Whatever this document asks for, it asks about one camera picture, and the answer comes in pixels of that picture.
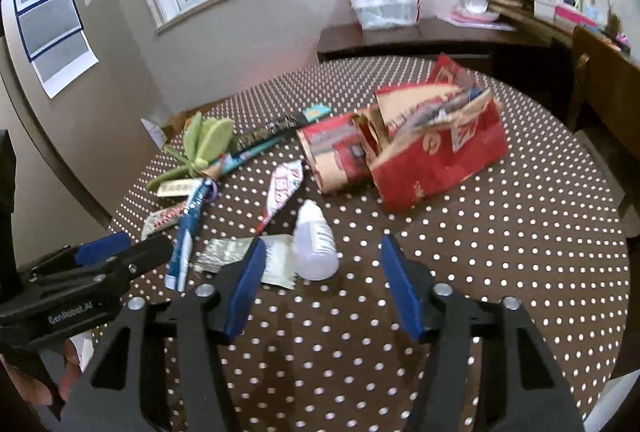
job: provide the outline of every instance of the metal screw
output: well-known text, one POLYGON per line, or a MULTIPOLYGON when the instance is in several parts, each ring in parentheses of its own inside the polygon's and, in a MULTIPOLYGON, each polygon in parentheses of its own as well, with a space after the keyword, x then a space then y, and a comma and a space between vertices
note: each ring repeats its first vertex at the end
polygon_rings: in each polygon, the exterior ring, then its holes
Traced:
POLYGON ((196 295, 201 298, 210 297, 215 292, 216 289, 211 284, 200 284, 196 287, 196 295))
POLYGON ((502 299, 502 305, 511 311, 515 311, 520 307, 520 301, 516 297, 505 297, 502 299))
POLYGON ((133 297, 127 302, 127 307, 132 311, 138 311, 145 306, 145 300, 142 297, 133 297))
POLYGON ((453 288, 449 284, 441 282, 433 286, 433 292, 439 297, 448 297, 453 293, 453 288))

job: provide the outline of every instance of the brown tablecloth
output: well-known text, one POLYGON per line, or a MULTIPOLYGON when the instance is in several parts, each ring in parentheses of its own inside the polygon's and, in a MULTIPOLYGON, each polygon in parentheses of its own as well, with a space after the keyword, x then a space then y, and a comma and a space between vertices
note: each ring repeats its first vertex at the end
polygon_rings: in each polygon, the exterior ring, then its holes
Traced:
MULTIPOLYGON (((340 114, 372 103, 379 85, 425 79, 429 66, 392 57, 324 63, 242 92, 212 113, 235 119, 239 131, 316 102, 340 114)), ((324 282, 300 279, 292 291, 261 288, 244 334, 220 351, 244 430, 402 430, 427 349, 399 328, 385 287, 379 244, 388 233, 409 258, 428 263, 437 280, 471 297, 519 298, 557 356, 580 412, 586 416, 595 405, 618 354, 629 291, 625 238, 609 189, 558 119, 509 86, 479 78, 504 105, 510 153, 460 186, 393 215, 373 186, 322 196, 307 174, 298 201, 322 207, 340 269, 324 282)), ((301 157, 291 139, 225 177, 202 216, 195 253, 210 238, 251 236, 271 171, 301 157)), ((156 157, 124 199, 113 231, 140 237, 144 218, 160 207, 145 183, 176 164, 166 154, 156 157)), ((268 233, 291 233, 295 217, 295 209, 281 213, 268 233)), ((164 273, 162 267, 140 277, 129 297, 175 298, 164 289, 164 273)), ((191 272, 190 286, 199 282, 191 272)), ((168 398, 174 430, 183 431, 175 354, 168 343, 168 398)), ((477 338, 471 354, 461 430, 473 426, 475 415, 477 338)))

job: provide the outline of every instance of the green plush toy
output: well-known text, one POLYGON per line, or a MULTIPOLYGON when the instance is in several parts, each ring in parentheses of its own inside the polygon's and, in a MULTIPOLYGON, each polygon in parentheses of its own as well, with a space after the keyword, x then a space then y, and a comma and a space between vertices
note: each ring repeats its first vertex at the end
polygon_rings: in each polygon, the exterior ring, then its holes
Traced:
POLYGON ((196 112, 191 118, 182 138, 184 154, 180 154, 171 145, 166 145, 164 151, 177 159, 181 166, 169 170, 151 179, 146 189, 155 192, 165 181, 180 179, 185 176, 197 177, 198 173, 209 166, 209 163, 220 157, 231 141, 236 129, 232 119, 202 118, 202 112, 196 112))

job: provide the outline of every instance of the white plastic bottle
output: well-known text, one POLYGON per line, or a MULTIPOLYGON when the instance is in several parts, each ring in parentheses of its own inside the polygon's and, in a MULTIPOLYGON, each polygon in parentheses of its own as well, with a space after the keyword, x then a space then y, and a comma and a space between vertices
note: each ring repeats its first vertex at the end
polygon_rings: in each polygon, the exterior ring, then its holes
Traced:
POLYGON ((338 271, 334 234, 322 210, 307 200, 300 207, 293 232, 296 273, 306 280, 324 280, 338 271))

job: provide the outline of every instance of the wall decoration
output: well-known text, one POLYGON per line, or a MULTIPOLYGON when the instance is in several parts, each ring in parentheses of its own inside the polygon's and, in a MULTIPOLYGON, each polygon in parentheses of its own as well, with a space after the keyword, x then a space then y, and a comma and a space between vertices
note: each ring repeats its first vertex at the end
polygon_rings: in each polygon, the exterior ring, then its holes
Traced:
POLYGON ((14 7, 24 52, 50 98, 98 63, 74 0, 14 0, 14 7))

